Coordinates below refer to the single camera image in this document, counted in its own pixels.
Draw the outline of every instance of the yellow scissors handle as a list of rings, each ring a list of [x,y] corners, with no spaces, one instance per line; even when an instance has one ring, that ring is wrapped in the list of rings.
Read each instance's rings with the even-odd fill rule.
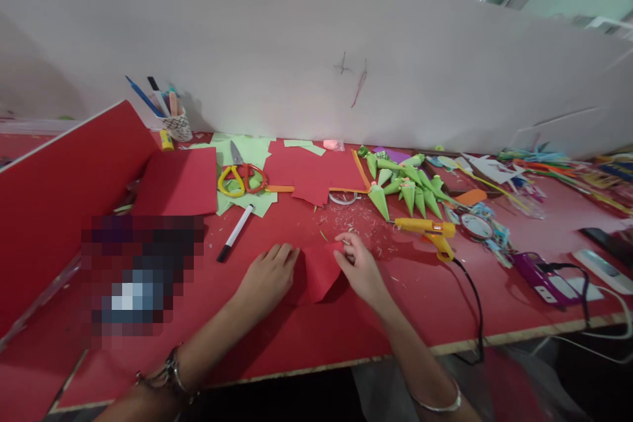
[[[239,183],[239,190],[236,190],[234,193],[229,193],[228,191],[224,189],[224,180],[226,179],[226,175],[228,175],[231,171],[233,172],[233,176]],[[226,195],[229,198],[239,198],[244,193],[246,193],[246,188],[244,188],[244,181],[242,180],[242,177],[237,172],[237,166],[233,165],[230,167],[226,167],[226,169],[222,172],[222,174],[220,175],[220,178],[218,179],[218,190],[220,190],[220,192],[223,195]]]

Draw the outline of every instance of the paper scrap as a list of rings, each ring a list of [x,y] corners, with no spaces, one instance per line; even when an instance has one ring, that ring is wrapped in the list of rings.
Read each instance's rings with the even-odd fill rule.
[[[316,145],[306,145],[306,146],[302,146],[301,148],[304,148],[308,150],[309,152],[312,152],[313,154],[317,154],[319,156],[323,156],[323,154],[325,153],[325,148],[321,148]]]
[[[310,146],[311,140],[284,140],[284,146]]]

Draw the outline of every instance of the yellow glue gun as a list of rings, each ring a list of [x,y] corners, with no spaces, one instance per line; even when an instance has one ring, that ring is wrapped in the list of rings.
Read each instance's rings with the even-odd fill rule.
[[[421,234],[431,241],[437,248],[437,258],[442,262],[450,262],[455,257],[453,250],[446,242],[447,237],[455,236],[455,225],[453,223],[436,223],[431,220],[420,220],[411,218],[398,218],[395,221],[387,221],[404,229]]]

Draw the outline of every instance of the marker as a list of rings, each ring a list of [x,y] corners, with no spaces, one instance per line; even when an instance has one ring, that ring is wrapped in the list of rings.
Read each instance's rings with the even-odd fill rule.
[[[153,76],[147,76],[147,81],[150,83],[150,87],[152,88],[152,90],[154,91],[158,102],[160,103],[160,107],[163,111],[163,113],[165,114],[165,117],[169,117],[169,108],[167,107],[167,104],[165,104],[165,99],[163,98],[163,93],[160,92],[160,89],[158,88],[158,84],[156,84],[156,80],[154,79]]]
[[[244,227],[244,223],[246,222],[246,219],[249,217],[249,214],[252,211],[253,211],[253,205],[249,204],[244,210],[244,214],[242,214],[242,217],[237,222],[237,225],[235,226],[235,229],[229,236],[229,239],[226,241],[226,244],[224,245],[224,247],[222,247],[222,251],[220,252],[220,255],[218,256],[218,258],[216,259],[218,262],[224,262],[226,260],[226,257],[229,254],[229,251],[231,250],[231,246],[237,239],[239,232],[242,230],[242,227]]]
[[[152,101],[150,101],[150,98],[145,95],[145,93],[141,90],[141,88],[138,87],[136,83],[132,81],[128,76],[126,76],[125,78],[130,82],[130,86],[132,86],[132,89],[134,89],[134,92],[136,92],[138,96],[141,99],[143,99],[143,101],[147,104],[147,106],[152,110],[152,112],[154,112],[154,115],[156,117],[161,117],[164,119],[165,115],[160,110],[158,110],[154,104],[152,104]]]

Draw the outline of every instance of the red paper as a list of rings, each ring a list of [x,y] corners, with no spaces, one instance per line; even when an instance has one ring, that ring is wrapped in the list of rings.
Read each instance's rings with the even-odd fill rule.
[[[283,140],[270,143],[272,154],[266,159],[264,171],[269,185],[303,187],[314,181],[324,193],[329,188],[364,190],[367,188],[356,159],[350,149],[344,152],[327,150],[322,156],[302,147],[286,147]]]
[[[195,216],[218,209],[216,149],[156,152],[140,182],[135,216]]]
[[[307,247],[295,263],[292,288],[284,298],[287,305],[318,303],[338,279],[341,268],[334,251],[343,252],[343,243]]]

